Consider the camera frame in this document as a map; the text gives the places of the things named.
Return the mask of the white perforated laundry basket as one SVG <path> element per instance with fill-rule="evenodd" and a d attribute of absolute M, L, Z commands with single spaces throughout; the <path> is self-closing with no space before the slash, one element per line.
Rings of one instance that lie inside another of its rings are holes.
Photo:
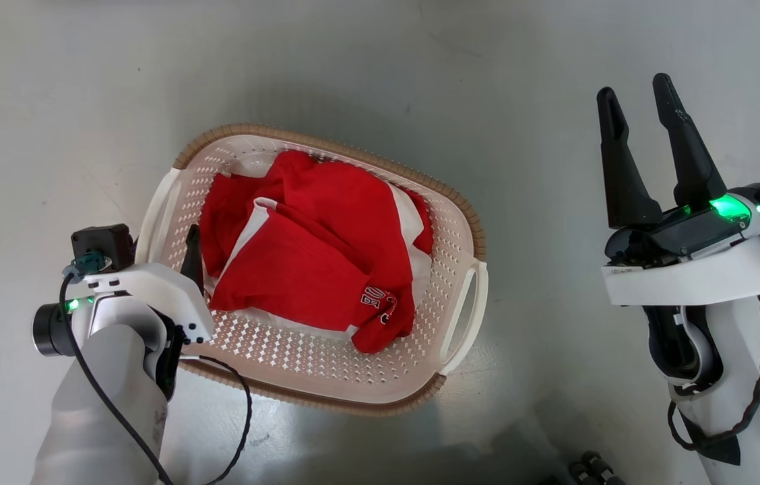
<path fill-rule="evenodd" d="M 189 227 L 199 220 L 219 172 L 257 174 L 285 150 L 346 162 L 419 194 L 433 227 L 431 273 L 410 335 L 374 355 L 346 339 L 276 327 L 260 317 L 214 311 L 210 340 L 188 347 L 183 368 L 238 387 L 208 357 L 234 366 L 256 394 L 359 416 L 393 416 L 429 401 L 464 361 L 488 303 L 486 239 L 476 210 L 439 179 L 364 150 L 260 124 L 225 124 L 183 148 L 156 188 L 137 243 L 137 261 L 180 269 Z"/>

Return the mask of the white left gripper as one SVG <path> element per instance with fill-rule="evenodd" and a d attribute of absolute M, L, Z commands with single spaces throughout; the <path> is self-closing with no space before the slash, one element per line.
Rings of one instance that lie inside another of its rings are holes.
<path fill-rule="evenodd" d="M 81 283 L 93 292 L 69 302 L 70 334 L 78 345 L 102 329 L 130 327 L 143 342 L 143 369 L 171 399 L 184 347 L 211 341 L 214 320 L 204 298 L 199 226 L 189 227 L 181 273 L 153 263 L 119 272 L 91 273 Z"/>

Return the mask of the red and white garment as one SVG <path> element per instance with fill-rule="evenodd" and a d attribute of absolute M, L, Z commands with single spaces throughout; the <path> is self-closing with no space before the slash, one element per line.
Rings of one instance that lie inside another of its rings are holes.
<path fill-rule="evenodd" d="M 263 311 L 376 354 L 410 335 L 431 276 L 423 197 L 300 151 L 217 174 L 199 217 L 210 308 Z"/>

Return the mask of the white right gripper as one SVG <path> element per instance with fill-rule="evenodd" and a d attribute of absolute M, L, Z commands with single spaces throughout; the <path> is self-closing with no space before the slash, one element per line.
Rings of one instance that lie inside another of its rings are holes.
<path fill-rule="evenodd" d="M 602 278 L 614 306 L 709 306 L 760 294 L 760 185 L 727 191 L 672 79 L 652 91 L 674 160 L 680 207 L 662 213 L 629 149 L 629 124 L 614 90 L 598 92 L 608 263 Z"/>

